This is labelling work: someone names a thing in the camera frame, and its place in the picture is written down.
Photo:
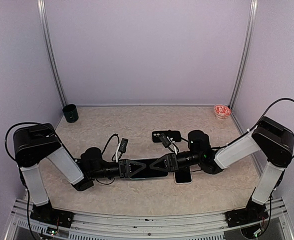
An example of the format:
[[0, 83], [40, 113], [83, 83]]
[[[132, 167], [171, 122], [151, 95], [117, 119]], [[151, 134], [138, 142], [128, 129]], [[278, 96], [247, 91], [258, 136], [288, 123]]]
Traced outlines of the aluminium post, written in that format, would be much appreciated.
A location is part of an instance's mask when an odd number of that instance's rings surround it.
[[245, 35], [245, 41], [244, 46], [242, 50], [242, 55], [240, 59], [240, 65], [236, 76], [236, 82], [232, 91], [231, 99], [229, 102], [229, 107], [231, 110], [234, 109], [237, 97], [240, 92], [240, 87], [243, 81], [243, 75], [246, 68], [246, 63], [249, 57], [250, 52], [250, 45], [252, 41], [252, 36], [254, 32], [254, 26], [255, 26], [255, 20], [256, 20], [256, 14], [257, 14], [257, 8], [258, 8], [258, 0], [251, 0], [250, 4], [250, 12], [249, 12], [249, 18], [248, 18], [248, 24], [246, 29], [246, 35]]
[[38, 13], [39, 13], [41, 26], [42, 26], [45, 47], [46, 47], [46, 51], [47, 51], [47, 55], [49, 59], [49, 64], [50, 64], [51, 71], [54, 78], [54, 83], [58, 92], [61, 105], [65, 107], [67, 105], [67, 99], [64, 93], [62, 82], [60, 80], [60, 76], [59, 76], [59, 72], [58, 72], [58, 68], [57, 68], [57, 64], [56, 64], [56, 60], [54, 56], [54, 51], [53, 51], [53, 47], [51, 43], [49, 24], [48, 24], [46, 8], [45, 8], [45, 1], [38, 0], [37, 7], [38, 7]]

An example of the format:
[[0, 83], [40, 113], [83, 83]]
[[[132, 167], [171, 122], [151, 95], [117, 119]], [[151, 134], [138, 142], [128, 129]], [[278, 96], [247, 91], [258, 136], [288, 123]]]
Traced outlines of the dark green cup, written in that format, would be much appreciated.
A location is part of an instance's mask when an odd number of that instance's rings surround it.
[[68, 104], [64, 106], [62, 112], [68, 123], [74, 123], [79, 119], [77, 107], [75, 104]]

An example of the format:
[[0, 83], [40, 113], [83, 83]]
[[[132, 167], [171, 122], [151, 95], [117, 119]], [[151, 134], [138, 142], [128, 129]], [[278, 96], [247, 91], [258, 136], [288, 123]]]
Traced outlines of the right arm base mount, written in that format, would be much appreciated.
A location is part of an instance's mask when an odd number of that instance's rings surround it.
[[266, 204], [260, 205], [249, 199], [245, 208], [225, 212], [229, 228], [246, 225], [269, 217]]

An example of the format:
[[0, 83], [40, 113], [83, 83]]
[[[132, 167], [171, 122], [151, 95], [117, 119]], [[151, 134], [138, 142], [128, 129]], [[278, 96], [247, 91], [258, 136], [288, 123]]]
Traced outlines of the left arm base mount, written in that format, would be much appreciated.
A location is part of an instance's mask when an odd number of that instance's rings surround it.
[[74, 213], [53, 208], [51, 202], [36, 206], [33, 204], [30, 218], [56, 227], [71, 228]]

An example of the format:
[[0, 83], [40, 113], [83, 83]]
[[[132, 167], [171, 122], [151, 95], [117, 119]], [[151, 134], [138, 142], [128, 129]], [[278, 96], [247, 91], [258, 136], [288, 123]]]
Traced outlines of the aluminium front rail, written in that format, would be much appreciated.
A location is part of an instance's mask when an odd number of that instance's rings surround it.
[[26, 201], [17, 199], [5, 227], [3, 239], [52, 240], [242, 240], [243, 226], [228, 227], [222, 211], [172, 216], [121, 216], [75, 211], [70, 228], [27, 220]]

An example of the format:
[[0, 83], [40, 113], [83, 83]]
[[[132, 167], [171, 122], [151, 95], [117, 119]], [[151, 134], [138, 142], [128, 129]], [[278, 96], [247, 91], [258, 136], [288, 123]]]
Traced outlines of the right aluminium post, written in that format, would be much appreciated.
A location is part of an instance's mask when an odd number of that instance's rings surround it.
[[229, 102], [229, 107], [231, 110], [234, 109], [237, 97], [240, 92], [240, 87], [243, 81], [243, 75], [246, 68], [246, 63], [249, 57], [250, 52], [250, 45], [252, 41], [252, 36], [254, 32], [254, 26], [255, 26], [255, 20], [256, 20], [256, 14], [257, 14], [257, 8], [258, 8], [258, 0], [251, 0], [250, 4], [250, 12], [249, 12], [249, 18], [248, 18], [248, 24], [246, 29], [246, 35], [245, 35], [245, 41], [244, 46], [242, 50], [242, 55], [240, 59], [240, 65], [236, 76], [236, 82], [232, 91], [231, 99]]

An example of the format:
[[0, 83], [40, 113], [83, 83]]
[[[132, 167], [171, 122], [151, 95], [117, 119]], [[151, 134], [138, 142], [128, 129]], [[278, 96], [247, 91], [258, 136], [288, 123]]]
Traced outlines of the light blue phone case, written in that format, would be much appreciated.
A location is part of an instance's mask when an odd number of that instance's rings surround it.
[[161, 179], [164, 179], [165, 176], [160, 176], [160, 177], [144, 177], [144, 178], [133, 178], [133, 177], [130, 177], [129, 179], [132, 180], [132, 181], [153, 181], [153, 180], [161, 180]]

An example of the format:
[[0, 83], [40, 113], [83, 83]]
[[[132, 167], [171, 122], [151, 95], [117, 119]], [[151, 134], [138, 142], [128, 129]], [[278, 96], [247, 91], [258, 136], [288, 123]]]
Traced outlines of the red patterned bowl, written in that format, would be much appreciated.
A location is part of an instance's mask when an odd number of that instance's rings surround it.
[[231, 110], [228, 106], [217, 104], [213, 107], [214, 114], [217, 119], [223, 120], [231, 115]]

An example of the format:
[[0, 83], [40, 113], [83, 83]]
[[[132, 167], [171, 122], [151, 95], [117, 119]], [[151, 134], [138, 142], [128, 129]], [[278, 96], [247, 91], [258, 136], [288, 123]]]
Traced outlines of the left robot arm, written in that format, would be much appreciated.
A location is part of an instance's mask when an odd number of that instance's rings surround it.
[[103, 160], [101, 150], [89, 148], [75, 159], [56, 135], [51, 124], [28, 124], [13, 134], [15, 162], [17, 163], [37, 214], [50, 223], [57, 217], [55, 208], [49, 205], [49, 197], [39, 170], [39, 163], [48, 159], [79, 192], [103, 178], [130, 178], [146, 169], [146, 164], [136, 160], [121, 159], [118, 162]]

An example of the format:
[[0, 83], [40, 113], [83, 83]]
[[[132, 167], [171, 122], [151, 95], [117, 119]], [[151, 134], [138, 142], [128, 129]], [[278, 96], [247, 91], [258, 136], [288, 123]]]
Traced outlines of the black phone case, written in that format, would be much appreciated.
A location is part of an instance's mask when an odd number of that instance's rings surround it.
[[161, 143], [160, 135], [164, 134], [166, 137], [173, 139], [175, 142], [181, 142], [181, 133], [178, 130], [157, 130], [152, 132], [152, 142]]

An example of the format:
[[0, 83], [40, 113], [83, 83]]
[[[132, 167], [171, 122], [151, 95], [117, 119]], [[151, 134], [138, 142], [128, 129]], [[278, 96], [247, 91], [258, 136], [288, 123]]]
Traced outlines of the left aluminium post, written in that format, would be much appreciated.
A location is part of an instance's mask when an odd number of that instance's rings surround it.
[[54, 56], [54, 51], [53, 51], [53, 47], [51, 43], [49, 24], [48, 24], [46, 8], [45, 8], [45, 1], [38, 0], [37, 7], [38, 7], [38, 13], [39, 13], [41, 26], [42, 26], [45, 47], [46, 47], [46, 51], [47, 51], [47, 55], [49, 59], [49, 64], [50, 64], [51, 71], [54, 78], [54, 83], [58, 92], [61, 105], [65, 107], [67, 105], [67, 99], [64, 93], [62, 82], [60, 80], [60, 76], [59, 76], [59, 72], [58, 72], [58, 68], [57, 68], [57, 64], [56, 64], [56, 60]]

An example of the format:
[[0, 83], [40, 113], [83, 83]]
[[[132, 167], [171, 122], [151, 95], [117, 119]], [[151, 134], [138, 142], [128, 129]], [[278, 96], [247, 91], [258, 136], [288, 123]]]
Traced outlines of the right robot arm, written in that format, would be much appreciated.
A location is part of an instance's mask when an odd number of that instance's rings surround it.
[[253, 222], [261, 215], [261, 206], [268, 201], [292, 161], [294, 133], [264, 116], [253, 129], [218, 150], [210, 146], [207, 134], [201, 130], [193, 130], [188, 133], [188, 148], [188, 151], [163, 155], [150, 164], [150, 168], [163, 172], [176, 172], [199, 165], [205, 173], [215, 175], [253, 153], [259, 151], [264, 153], [267, 164], [251, 195], [253, 203], [242, 211], [244, 220]]

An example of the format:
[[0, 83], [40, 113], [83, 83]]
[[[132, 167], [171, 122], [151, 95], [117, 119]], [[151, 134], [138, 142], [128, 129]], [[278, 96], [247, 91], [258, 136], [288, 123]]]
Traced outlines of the blue-edged phone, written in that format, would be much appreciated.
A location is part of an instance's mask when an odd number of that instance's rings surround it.
[[136, 162], [144, 163], [146, 164], [146, 168], [142, 171], [138, 172], [137, 174], [133, 175], [131, 179], [149, 179], [149, 178], [161, 178], [166, 177], [168, 175], [167, 172], [159, 171], [150, 169], [149, 165], [153, 162], [155, 162], [156, 158], [148, 158], [148, 159], [135, 159]]

